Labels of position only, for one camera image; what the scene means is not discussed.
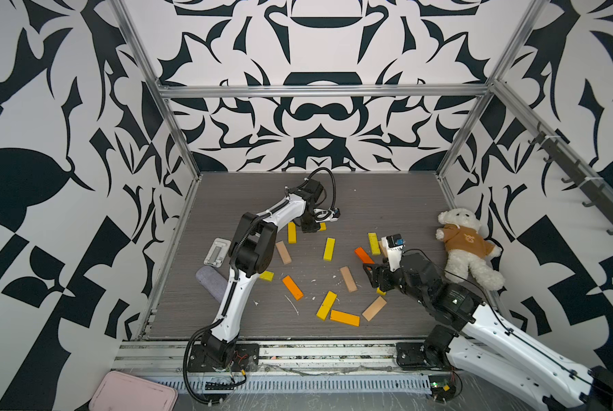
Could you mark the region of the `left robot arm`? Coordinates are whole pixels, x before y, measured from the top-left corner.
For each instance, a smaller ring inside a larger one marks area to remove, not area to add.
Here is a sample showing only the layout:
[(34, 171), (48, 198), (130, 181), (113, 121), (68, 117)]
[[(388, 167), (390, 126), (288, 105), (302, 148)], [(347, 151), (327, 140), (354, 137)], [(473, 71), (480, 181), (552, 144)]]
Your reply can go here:
[(321, 222), (337, 220), (335, 208), (318, 208), (323, 184), (308, 177), (286, 188), (283, 199), (263, 212), (243, 214), (229, 251), (229, 279), (215, 320), (198, 333), (195, 346), (214, 368), (226, 368), (234, 358), (241, 319), (253, 285), (273, 259), (278, 232), (299, 219), (309, 232)]

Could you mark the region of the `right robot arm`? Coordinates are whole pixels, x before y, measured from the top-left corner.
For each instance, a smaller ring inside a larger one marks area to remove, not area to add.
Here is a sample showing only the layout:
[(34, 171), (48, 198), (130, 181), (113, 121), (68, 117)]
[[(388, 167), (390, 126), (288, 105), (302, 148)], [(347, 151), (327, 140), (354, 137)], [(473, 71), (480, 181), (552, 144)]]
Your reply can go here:
[(535, 410), (613, 410), (613, 373), (587, 368), (520, 330), (482, 298), (442, 277), (421, 251), (364, 264), (371, 286), (412, 297), (436, 321), (423, 344), (435, 368), (456, 368), (495, 385)]

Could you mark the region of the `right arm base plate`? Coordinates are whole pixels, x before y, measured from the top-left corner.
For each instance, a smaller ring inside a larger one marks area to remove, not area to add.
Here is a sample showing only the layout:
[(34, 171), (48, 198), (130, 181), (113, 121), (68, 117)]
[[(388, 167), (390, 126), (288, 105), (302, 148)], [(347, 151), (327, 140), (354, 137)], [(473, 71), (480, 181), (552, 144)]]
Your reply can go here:
[(445, 352), (426, 342), (396, 344), (396, 363), (405, 371), (446, 370), (449, 368)]

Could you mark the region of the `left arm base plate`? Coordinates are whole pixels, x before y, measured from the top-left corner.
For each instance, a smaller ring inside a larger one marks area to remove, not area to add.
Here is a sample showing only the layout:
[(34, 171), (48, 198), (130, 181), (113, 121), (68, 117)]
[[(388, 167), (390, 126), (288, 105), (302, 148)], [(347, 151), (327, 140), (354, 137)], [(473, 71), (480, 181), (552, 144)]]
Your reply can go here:
[(236, 344), (219, 352), (197, 342), (188, 355), (189, 373), (210, 373), (229, 370), (253, 371), (258, 365), (258, 344)]

